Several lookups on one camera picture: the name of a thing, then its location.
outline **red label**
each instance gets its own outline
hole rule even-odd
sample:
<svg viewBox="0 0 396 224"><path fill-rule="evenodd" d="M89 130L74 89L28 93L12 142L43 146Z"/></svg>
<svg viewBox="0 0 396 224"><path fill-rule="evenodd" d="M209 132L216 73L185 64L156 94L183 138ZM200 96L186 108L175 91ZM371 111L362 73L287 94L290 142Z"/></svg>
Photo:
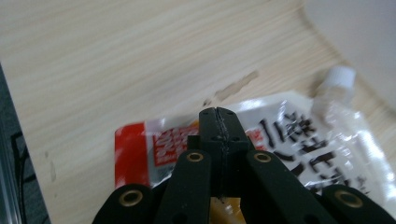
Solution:
<svg viewBox="0 0 396 224"><path fill-rule="evenodd" d="M144 123L116 131L116 188L136 183L149 186L148 153Z"/></svg>
<svg viewBox="0 0 396 224"><path fill-rule="evenodd" d="M187 136L197 134L198 128L190 126L170 129L160 136L153 136L155 166L176 162L178 156L187 149Z"/></svg>

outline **black plastic part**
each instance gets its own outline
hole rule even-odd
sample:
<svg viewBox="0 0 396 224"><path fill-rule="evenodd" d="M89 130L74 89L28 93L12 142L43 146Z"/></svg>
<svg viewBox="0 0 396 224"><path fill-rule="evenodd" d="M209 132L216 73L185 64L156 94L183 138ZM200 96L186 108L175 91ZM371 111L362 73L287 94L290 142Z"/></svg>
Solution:
<svg viewBox="0 0 396 224"><path fill-rule="evenodd" d="M340 223L396 223L390 214L367 196L344 185L324 188L319 201Z"/></svg>
<svg viewBox="0 0 396 224"><path fill-rule="evenodd" d="M210 205L210 155L187 150L177 160L154 223L206 224Z"/></svg>
<svg viewBox="0 0 396 224"><path fill-rule="evenodd" d="M200 149L215 161L211 192L215 197L237 197L241 193L241 165L250 150L238 117L231 110L208 108L199 114Z"/></svg>
<svg viewBox="0 0 396 224"><path fill-rule="evenodd" d="M141 200L135 205L122 205L121 201L130 203L136 200L134 197L138 197L138 195L134 194L134 192L141 193ZM146 186L136 184L123 186L119 189L116 189L110 195L110 197L108 197L107 201L93 220L93 224L152 223L152 214L155 212L155 208L153 207L153 199L154 197L151 189Z"/></svg>
<svg viewBox="0 0 396 224"><path fill-rule="evenodd" d="M246 159L241 209L247 223L337 223L277 156L254 150Z"/></svg>

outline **snack package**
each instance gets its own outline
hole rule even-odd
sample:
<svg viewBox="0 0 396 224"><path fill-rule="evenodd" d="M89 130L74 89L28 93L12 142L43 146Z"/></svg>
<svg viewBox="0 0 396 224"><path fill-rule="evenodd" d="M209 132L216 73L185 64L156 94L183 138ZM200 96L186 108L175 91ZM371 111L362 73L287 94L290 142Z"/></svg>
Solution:
<svg viewBox="0 0 396 224"><path fill-rule="evenodd" d="M224 107L236 113L256 149L277 155L306 188L320 193L331 184L344 184L391 213L396 208L394 175L361 114L338 108L344 114L323 120L311 114L311 106L311 99L288 91ZM116 188L130 183L155 187L168 178L187 149L187 136L198 134L198 113L119 128ZM348 126L341 125L344 119Z"/></svg>

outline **light wood surface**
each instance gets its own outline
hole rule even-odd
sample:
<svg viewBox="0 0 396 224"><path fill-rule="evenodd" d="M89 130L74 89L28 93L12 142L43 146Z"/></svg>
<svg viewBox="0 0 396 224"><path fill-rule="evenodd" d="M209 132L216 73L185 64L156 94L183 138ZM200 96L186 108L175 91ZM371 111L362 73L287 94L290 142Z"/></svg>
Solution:
<svg viewBox="0 0 396 224"><path fill-rule="evenodd" d="M92 222L114 189L113 133L126 123L197 113L204 102L312 96L323 71L347 62L303 5L1 2L0 60L51 221ZM395 113L359 77L353 104L395 170Z"/></svg>

